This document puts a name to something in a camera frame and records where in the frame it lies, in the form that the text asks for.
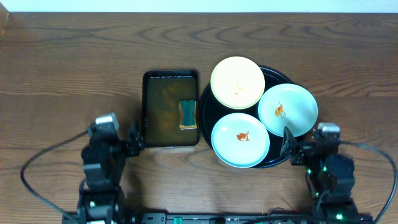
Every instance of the cable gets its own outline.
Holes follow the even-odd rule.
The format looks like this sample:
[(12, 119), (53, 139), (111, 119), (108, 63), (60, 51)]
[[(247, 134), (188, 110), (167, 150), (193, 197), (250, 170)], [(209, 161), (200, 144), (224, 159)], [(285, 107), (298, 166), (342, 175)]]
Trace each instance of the cable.
[(380, 211), (380, 213), (377, 215), (377, 217), (373, 221), (373, 224), (376, 224), (380, 220), (380, 218), (384, 214), (384, 212), (387, 210), (388, 206), (392, 202), (392, 199), (394, 198), (394, 195), (396, 193), (396, 190), (397, 190), (397, 176), (398, 176), (396, 164), (395, 164), (394, 160), (391, 158), (391, 156), (389, 154), (387, 154), (386, 152), (384, 152), (384, 151), (382, 151), (382, 150), (380, 150), (380, 149), (378, 149), (376, 147), (373, 147), (373, 146), (370, 146), (370, 145), (367, 145), (367, 144), (364, 144), (364, 143), (357, 143), (357, 142), (341, 141), (340, 143), (341, 144), (347, 144), (347, 145), (360, 147), (360, 148), (367, 149), (367, 150), (375, 151), (375, 152), (383, 155), (384, 157), (386, 157), (388, 159), (388, 161), (390, 162), (391, 166), (392, 166), (392, 171), (394, 172), (394, 184), (392, 185), (391, 193), (390, 193), (390, 196), (389, 196), (386, 204), (383, 206), (382, 210)]
[(310, 174), (308, 172), (306, 172), (305, 173), (305, 181), (307, 183), (308, 191), (310, 192), (311, 198), (313, 198), (312, 187), (311, 187), (310, 181), (308, 180), (309, 177), (310, 177)]
[(79, 185), (79, 194), (83, 193), (83, 191), (85, 190), (85, 184), (86, 184), (86, 179), (84, 178)]
[(317, 204), (315, 205), (315, 211), (316, 211), (317, 213), (319, 212), (319, 209), (320, 209), (320, 206), (321, 206), (321, 203), (322, 203), (323, 198), (324, 198), (325, 196), (329, 195), (329, 194), (330, 194), (330, 190), (325, 190), (325, 191), (323, 191), (323, 192), (321, 193), (321, 195), (318, 197)]
[(263, 218), (258, 218), (255, 220), (250, 220), (248, 222), (245, 222), (243, 224), (257, 224), (260, 222), (269, 222), (269, 221), (275, 221), (275, 220), (296, 220), (296, 221), (310, 221), (310, 222), (325, 222), (325, 223), (337, 223), (337, 224), (358, 224), (358, 221), (349, 221), (349, 220), (335, 220), (331, 218), (322, 218), (322, 217), (314, 217), (310, 215), (281, 215), (281, 216), (272, 216), (272, 217), (263, 217)]
[(285, 210), (284, 208), (276, 207), (276, 208), (273, 208), (273, 209), (268, 213), (268, 216), (270, 216), (270, 215), (272, 214), (272, 212), (274, 212), (274, 211), (277, 210), (277, 209), (280, 209), (280, 210), (283, 210), (284, 212), (286, 212), (286, 210)]
[(73, 218), (72, 216), (70, 216), (66, 211), (62, 210), (60, 207), (58, 207), (56, 204), (52, 203), (51, 201), (47, 200), (45, 197), (41, 196), (39, 193), (37, 193), (31, 186), (30, 184), (28, 184), (28, 182), (25, 179), (25, 170), (27, 169), (27, 167), (29, 166), (30, 163), (32, 163), (33, 161), (35, 161), (37, 158), (39, 158), (41, 155), (45, 154), (46, 152), (50, 152), (54, 149), (57, 149), (61, 146), (63, 146), (64, 144), (68, 144), (82, 136), (84, 136), (85, 134), (87, 134), (87, 131), (80, 133), (78, 135), (76, 135), (73, 138), (67, 139), (63, 142), (60, 142), (58, 144), (55, 144), (53, 146), (50, 146), (46, 149), (41, 150), (39, 153), (37, 153), (36, 155), (32, 156), (23, 166), (21, 169), (21, 181), (22, 183), (25, 185), (26, 189), (35, 197), (37, 197), (38, 199), (40, 199), (43, 203), (47, 204), (48, 206), (54, 208), (55, 210), (57, 210), (58, 212), (62, 213), (63, 216), (74, 220), (78, 223), (78, 220), (76, 218)]

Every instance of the light blue plate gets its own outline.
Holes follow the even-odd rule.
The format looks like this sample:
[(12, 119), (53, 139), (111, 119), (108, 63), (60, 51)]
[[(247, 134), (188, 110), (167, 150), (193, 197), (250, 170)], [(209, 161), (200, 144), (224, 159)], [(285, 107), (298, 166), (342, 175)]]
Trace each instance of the light blue plate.
[[(284, 113), (275, 115), (283, 106)], [(301, 86), (280, 84), (267, 90), (260, 99), (258, 113), (267, 130), (277, 136), (284, 135), (287, 126), (294, 137), (307, 133), (318, 118), (318, 105), (312, 94)]]
[[(239, 134), (248, 137), (238, 139)], [(211, 132), (211, 145), (216, 155), (228, 165), (248, 168), (260, 163), (269, 150), (269, 135), (255, 117), (233, 113), (222, 117)]]

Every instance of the white wall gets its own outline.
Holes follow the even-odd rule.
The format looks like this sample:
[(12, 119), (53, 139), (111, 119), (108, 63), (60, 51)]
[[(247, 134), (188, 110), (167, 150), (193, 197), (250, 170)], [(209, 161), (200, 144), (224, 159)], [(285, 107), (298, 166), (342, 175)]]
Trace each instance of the white wall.
[(398, 0), (0, 0), (10, 12), (398, 12)]

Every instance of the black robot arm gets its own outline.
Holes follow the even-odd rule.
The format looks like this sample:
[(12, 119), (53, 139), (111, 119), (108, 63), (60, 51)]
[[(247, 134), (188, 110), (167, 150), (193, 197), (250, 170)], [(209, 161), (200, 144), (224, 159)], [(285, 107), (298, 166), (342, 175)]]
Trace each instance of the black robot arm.
[(118, 128), (115, 115), (107, 114), (97, 118), (88, 129), (90, 143), (81, 152), (88, 189), (80, 189), (80, 224), (98, 220), (104, 224), (130, 223), (134, 218), (134, 212), (123, 207), (124, 194), (119, 183), (126, 158), (138, 156), (144, 149), (144, 140), (137, 122), (127, 141), (119, 139)]
[(354, 161), (338, 154), (340, 128), (334, 123), (320, 123), (313, 131), (314, 141), (297, 142), (284, 128), (282, 154), (292, 154), (293, 166), (307, 168), (307, 183), (313, 194), (313, 214), (326, 218), (360, 220), (351, 198), (354, 187)]

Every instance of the rectangular tray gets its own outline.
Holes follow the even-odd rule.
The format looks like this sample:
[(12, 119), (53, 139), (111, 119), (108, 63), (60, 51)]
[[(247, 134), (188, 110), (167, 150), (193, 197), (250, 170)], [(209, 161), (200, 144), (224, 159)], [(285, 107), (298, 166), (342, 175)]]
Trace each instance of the rectangular tray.
[(198, 103), (196, 70), (153, 70), (144, 74), (141, 131), (147, 147), (194, 146), (198, 143), (198, 128), (179, 128), (178, 104), (181, 100)]

